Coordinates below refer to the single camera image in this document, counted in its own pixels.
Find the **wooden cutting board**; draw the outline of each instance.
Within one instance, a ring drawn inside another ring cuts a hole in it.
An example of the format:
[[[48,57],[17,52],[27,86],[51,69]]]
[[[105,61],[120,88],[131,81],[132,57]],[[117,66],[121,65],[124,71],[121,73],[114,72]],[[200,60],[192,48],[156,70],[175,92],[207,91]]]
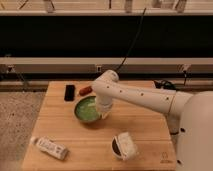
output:
[[[154,87],[148,81],[120,83]],[[64,101],[66,84],[76,86],[73,102]],[[83,98],[78,91],[90,84],[89,81],[50,82],[32,136],[48,137],[70,152],[65,161],[59,161],[29,144],[23,171],[175,170],[175,151],[162,114],[114,100],[105,120],[85,125],[75,118],[75,105]],[[117,159],[111,148],[113,137],[125,131],[139,148],[139,155],[126,162]]]

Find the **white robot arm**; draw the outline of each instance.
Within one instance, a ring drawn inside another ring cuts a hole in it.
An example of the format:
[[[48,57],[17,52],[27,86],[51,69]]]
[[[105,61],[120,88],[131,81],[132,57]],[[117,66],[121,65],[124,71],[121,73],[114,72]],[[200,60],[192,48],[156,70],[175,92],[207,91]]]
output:
[[[116,72],[108,70],[97,78],[92,89],[96,108],[107,116],[112,99],[137,104],[165,115],[180,116],[177,171],[213,170],[213,92],[196,95],[173,90],[138,88],[118,84]]]
[[[126,86],[118,84],[118,79],[116,72],[108,70],[93,82],[92,89],[97,95],[96,107],[102,115],[112,107],[112,98],[166,115],[180,115],[185,103],[193,96],[189,93],[173,90]]]

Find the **floor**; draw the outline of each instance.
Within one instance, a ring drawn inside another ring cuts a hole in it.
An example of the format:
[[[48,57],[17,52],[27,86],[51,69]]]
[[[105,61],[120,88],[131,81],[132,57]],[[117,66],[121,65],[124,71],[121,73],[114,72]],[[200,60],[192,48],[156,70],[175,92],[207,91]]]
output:
[[[0,92],[0,171],[21,171],[44,92]],[[178,120],[168,119],[171,132]],[[177,135],[172,136],[176,146]]]

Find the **black remote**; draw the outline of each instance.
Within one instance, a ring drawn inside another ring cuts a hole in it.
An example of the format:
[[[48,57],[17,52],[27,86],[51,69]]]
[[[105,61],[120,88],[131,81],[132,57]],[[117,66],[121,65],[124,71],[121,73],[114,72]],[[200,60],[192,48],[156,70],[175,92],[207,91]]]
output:
[[[75,97],[75,86],[74,85],[66,85],[64,100],[65,101],[73,101]]]

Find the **green bowl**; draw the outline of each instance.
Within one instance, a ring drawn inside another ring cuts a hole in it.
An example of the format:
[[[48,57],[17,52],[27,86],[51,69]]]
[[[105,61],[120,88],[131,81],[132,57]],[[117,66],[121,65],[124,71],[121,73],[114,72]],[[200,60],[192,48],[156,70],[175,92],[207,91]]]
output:
[[[93,123],[101,118],[95,108],[95,96],[80,100],[75,106],[75,116],[83,123]]]

